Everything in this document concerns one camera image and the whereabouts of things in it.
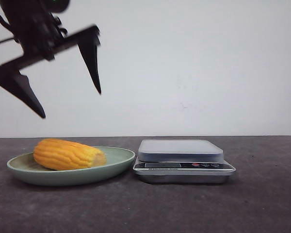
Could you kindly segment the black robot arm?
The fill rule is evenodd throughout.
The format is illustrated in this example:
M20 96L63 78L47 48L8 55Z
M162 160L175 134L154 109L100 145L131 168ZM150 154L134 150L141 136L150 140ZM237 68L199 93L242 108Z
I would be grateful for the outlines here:
M53 13L65 11L68 0L0 0L6 19L0 15L0 24L19 43L23 55L0 65L0 87L25 103L41 118L45 112L34 94L29 79L20 70L41 60L51 61L55 55L74 45L79 47L92 82L101 93L97 66L97 47L100 45L99 28L89 26L72 35L62 28Z

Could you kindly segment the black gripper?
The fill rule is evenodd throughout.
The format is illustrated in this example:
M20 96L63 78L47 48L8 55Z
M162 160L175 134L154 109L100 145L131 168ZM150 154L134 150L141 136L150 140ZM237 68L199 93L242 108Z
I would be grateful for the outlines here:
M100 45L99 28L91 25L76 33L67 34L58 17L47 15L46 21L20 24L20 36L16 40L23 48L23 55L0 65L0 87L25 103L41 118L46 118L44 109L34 94L29 79L19 72L41 60L51 61L55 54L77 45L87 66L92 82L101 95L97 65L97 47Z

